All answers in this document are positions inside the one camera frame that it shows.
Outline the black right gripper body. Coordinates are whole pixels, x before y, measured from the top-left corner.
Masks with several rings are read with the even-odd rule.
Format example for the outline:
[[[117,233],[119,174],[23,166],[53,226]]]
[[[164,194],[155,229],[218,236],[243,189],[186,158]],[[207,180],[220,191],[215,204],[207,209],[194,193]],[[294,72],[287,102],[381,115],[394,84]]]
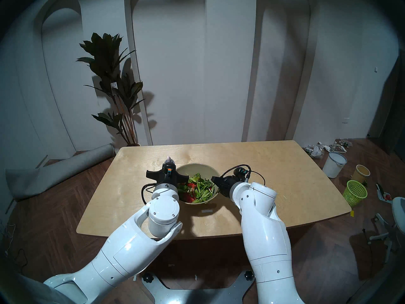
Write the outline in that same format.
[[[221,177],[220,180],[220,193],[227,197],[231,198],[232,197],[232,189],[235,184],[241,183],[241,178],[237,176],[225,176]]]

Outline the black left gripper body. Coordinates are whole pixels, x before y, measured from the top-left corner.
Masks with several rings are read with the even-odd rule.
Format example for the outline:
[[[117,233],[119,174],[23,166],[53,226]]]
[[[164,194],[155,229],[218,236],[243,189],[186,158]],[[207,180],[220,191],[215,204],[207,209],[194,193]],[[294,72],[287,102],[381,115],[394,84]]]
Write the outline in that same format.
[[[172,186],[177,186],[177,174],[156,174],[155,175],[156,185],[169,184]]]

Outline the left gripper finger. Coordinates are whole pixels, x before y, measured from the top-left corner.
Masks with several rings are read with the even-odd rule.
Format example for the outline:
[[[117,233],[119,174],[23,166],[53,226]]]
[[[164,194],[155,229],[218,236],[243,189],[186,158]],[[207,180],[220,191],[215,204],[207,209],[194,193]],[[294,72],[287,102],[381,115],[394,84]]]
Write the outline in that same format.
[[[146,178],[151,180],[164,180],[166,175],[168,174],[168,170],[170,168],[170,161],[165,160],[162,165],[162,168],[158,171],[146,171]]]
[[[188,182],[189,175],[183,175],[177,172],[176,164],[173,160],[169,160],[169,175],[177,174],[177,182]]]

